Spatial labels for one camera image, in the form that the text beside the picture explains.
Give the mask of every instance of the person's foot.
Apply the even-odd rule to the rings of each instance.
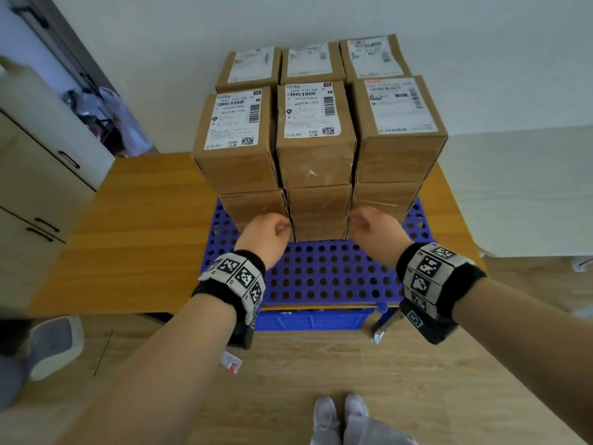
[[[369,411],[367,405],[360,395],[357,393],[349,393],[344,402],[344,417],[346,419],[346,425],[348,425],[348,419],[350,416],[354,417],[368,417]]]
[[[334,402],[328,396],[319,397],[313,411],[313,430],[337,430],[339,425]]]

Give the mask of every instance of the blue perforated shelf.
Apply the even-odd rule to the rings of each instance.
[[[355,331],[375,308],[305,311],[262,311],[256,331]]]
[[[419,199],[403,226],[412,240],[434,240]],[[201,271],[216,256],[232,251],[238,237],[233,220],[218,201]],[[395,306],[403,293],[395,270],[373,261],[351,240],[289,243],[280,261],[266,273],[265,282],[264,309],[286,305]]]

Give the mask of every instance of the white pants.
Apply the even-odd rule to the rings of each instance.
[[[342,445],[335,430],[317,431],[311,445]],[[388,424],[371,417],[351,416],[344,431],[344,445],[418,445],[411,435],[394,431]]]

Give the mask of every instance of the left hand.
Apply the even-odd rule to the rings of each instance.
[[[282,257],[290,236],[291,223],[285,216],[258,215],[245,227],[235,249],[255,253],[269,270]]]

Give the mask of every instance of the black handle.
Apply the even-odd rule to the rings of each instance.
[[[47,240],[48,242],[53,242],[53,239],[45,234],[43,234],[42,232],[37,231],[35,228],[27,228],[25,231],[31,231],[34,232],[35,234],[39,234],[42,238],[44,238],[45,240]]]
[[[39,23],[39,26],[41,26],[41,28],[43,28],[43,29],[49,28],[48,21],[45,20],[43,17],[41,17],[38,13],[36,13],[31,6],[11,7],[10,10],[17,15],[22,14],[23,12],[28,12],[29,14],[31,14],[33,16],[33,18],[37,21],[37,23]]]
[[[72,159],[70,156],[68,156],[68,154],[65,151],[59,150],[57,153],[61,156],[64,156],[64,159],[66,159],[70,164],[72,164],[72,166],[74,168],[80,168],[80,165],[78,165],[78,162],[76,162],[74,159]]]
[[[58,230],[58,229],[57,229],[55,226],[53,226],[53,225],[51,225],[51,224],[47,223],[47,222],[46,222],[44,219],[42,219],[42,218],[35,217],[35,222],[40,222],[40,223],[43,223],[44,225],[47,225],[47,226],[49,226],[51,229],[53,229],[53,230],[54,230],[54,232],[60,232],[60,230]]]

